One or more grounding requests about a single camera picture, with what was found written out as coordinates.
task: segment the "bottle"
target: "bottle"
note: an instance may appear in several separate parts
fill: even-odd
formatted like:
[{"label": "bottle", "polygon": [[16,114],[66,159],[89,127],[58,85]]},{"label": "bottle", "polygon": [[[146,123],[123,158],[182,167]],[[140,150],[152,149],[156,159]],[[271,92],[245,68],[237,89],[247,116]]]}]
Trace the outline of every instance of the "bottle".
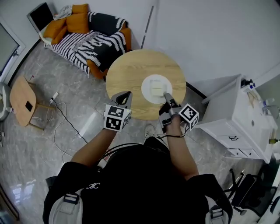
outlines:
[{"label": "bottle", "polygon": [[279,141],[279,140],[276,139],[276,138],[271,138],[271,139],[268,140],[268,143],[269,143],[269,144],[275,144],[275,143],[278,142],[278,141]]},{"label": "bottle", "polygon": [[274,98],[268,98],[266,100],[260,101],[259,103],[262,107],[266,107],[266,106],[271,105],[274,101],[275,101]]},{"label": "bottle", "polygon": [[6,107],[5,110],[7,110],[8,112],[13,113],[13,114],[16,113],[15,110],[11,107]]}]

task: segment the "wooden stool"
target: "wooden stool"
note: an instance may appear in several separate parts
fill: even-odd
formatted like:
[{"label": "wooden stool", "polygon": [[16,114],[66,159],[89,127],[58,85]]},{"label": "wooden stool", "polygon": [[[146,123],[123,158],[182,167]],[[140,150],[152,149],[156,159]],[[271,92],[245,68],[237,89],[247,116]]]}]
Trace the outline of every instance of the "wooden stool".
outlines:
[{"label": "wooden stool", "polygon": [[35,92],[30,86],[35,86],[35,84],[27,82],[23,76],[18,77],[10,91],[10,104],[15,110],[15,116],[21,126],[25,127],[30,125],[39,130],[44,130],[41,127],[31,124],[30,120],[38,107],[51,110],[55,110],[55,107],[37,103]]}]

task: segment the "backpack strap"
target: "backpack strap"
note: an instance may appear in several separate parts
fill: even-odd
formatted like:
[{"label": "backpack strap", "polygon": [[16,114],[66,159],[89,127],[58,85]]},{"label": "backpack strap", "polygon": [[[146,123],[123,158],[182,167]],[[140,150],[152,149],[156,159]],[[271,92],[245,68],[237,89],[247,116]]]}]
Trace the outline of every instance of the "backpack strap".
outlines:
[{"label": "backpack strap", "polygon": [[49,224],[82,224],[83,201],[81,191],[67,193],[52,206],[49,214]]},{"label": "backpack strap", "polygon": [[228,224],[228,214],[212,198],[205,197],[209,207],[209,212],[205,216],[205,224]]}]

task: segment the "marble floor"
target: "marble floor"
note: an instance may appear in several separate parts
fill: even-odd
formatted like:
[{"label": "marble floor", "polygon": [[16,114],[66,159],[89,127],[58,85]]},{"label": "marble floor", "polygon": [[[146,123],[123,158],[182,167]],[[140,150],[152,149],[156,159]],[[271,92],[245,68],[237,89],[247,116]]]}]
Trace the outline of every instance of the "marble floor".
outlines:
[{"label": "marble floor", "polygon": [[[41,103],[49,103],[55,92],[59,92],[57,103],[67,105],[67,118],[77,130],[83,132],[83,137],[89,141],[103,126],[103,111],[109,98],[105,83],[93,76],[87,75],[66,61],[64,58],[44,49],[39,43],[22,64],[16,77],[24,75],[27,80],[36,84],[36,92]],[[202,98],[192,90],[187,89],[183,104],[188,102],[200,112],[202,118],[206,107]],[[59,107],[65,111],[63,104]],[[55,127],[62,121],[59,112],[54,112],[47,122],[47,110],[39,108],[34,114],[32,123],[44,127],[44,131],[32,127],[19,126],[14,114],[10,114],[1,123],[6,133],[3,147],[0,148],[0,183],[20,212],[24,224],[42,223],[43,203],[48,188],[45,179],[57,175],[63,165],[63,160],[69,161],[70,156],[64,155],[54,145]],[[152,124],[160,132],[157,120],[143,121],[131,119],[121,133],[118,133],[111,146],[122,143],[142,143],[144,128]],[[224,157],[226,149],[201,129],[188,132],[185,140],[194,157],[200,174],[213,173],[223,188],[231,184],[228,173],[233,168],[236,173],[245,169],[246,173],[255,174],[262,161]],[[72,127],[63,122],[56,130],[55,141],[59,148],[78,150],[85,143],[79,138]],[[241,223],[241,217],[234,214],[232,223]]]}]

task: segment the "orange cushion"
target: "orange cushion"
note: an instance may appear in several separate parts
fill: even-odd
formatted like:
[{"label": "orange cushion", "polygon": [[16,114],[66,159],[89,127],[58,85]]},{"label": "orange cushion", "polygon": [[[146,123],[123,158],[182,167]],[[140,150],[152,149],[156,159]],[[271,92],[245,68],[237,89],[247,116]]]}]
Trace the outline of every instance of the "orange cushion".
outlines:
[{"label": "orange cushion", "polygon": [[51,39],[54,39],[59,32],[62,30],[64,24],[65,24],[66,18],[59,19],[59,20],[52,20],[47,29],[45,30],[43,37],[50,37]]},{"label": "orange cushion", "polygon": [[78,13],[66,18],[67,29],[71,33],[88,33],[88,16],[86,13]]},{"label": "orange cushion", "polygon": [[77,14],[77,13],[88,13],[88,4],[73,5],[73,6],[72,6],[72,13],[73,13],[73,14]]},{"label": "orange cushion", "polygon": [[59,34],[54,39],[52,39],[52,44],[58,44],[63,39],[66,32],[67,26],[64,26]]}]

